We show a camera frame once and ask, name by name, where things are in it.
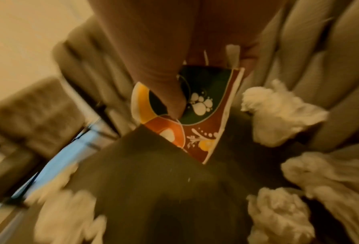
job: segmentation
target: tufted cushion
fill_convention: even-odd
[[[235,106],[247,88],[268,87],[278,78],[305,102],[330,111],[308,135],[312,149],[359,143],[359,0],[290,1],[268,24],[261,44],[258,65]]]
[[[84,123],[83,114],[56,78],[41,80],[0,101],[0,134],[48,159]]]
[[[98,104],[106,105],[106,113],[121,135],[135,127],[130,111],[133,81],[94,17],[58,43],[53,57],[69,81]]]

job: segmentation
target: card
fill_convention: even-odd
[[[166,107],[158,97],[138,82],[131,98],[132,115],[153,132],[206,164],[224,132],[243,75],[243,68],[184,66],[177,80],[188,103],[179,120],[167,115]]]

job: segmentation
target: white tissue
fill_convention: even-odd
[[[62,190],[47,198],[35,225],[35,242],[81,244],[83,240],[102,244],[106,217],[94,219],[96,198],[86,190],[73,194]]]
[[[285,178],[317,199],[359,244],[359,160],[342,161],[307,152],[281,165]]]
[[[327,119],[327,111],[304,103],[301,98],[289,92],[281,81],[272,81],[272,87],[273,89],[252,87],[243,93],[241,111],[254,114],[255,142],[267,147],[280,146],[309,126]]]
[[[249,244],[307,244],[315,237],[308,206],[283,188],[261,188],[247,197],[253,227]]]
[[[53,180],[48,182],[46,185],[33,191],[24,201],[27,206],[31,206],[34,203],[44,203],[46,199],[53,194],[56,194],[63,187],[67,185],[70,180],[70,176],[76,172],[78,164],[73,163],[59,173]]]

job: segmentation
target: beige wall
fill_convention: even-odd
[[[51,48],[91,14],[85,0],[0,0],[0,99],[58,74]]]

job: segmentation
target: chair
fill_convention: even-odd
[[[130,111],[133,81],[94,17],[52,53],[66,81],[115,132],[125,135],[137,126]]]
[[[262,33],[258,65],[234,106],[247,88],[276,78],[330,111],[328,121],[297,139],[312,150],[359,157],[359,0],[289,1]]]
[[[0,152],[6,156],[0,162],[0,201],[9,203],[31,179],[20,202],[47,162],[89,129],[56,78],[38,81],[0,101]]]

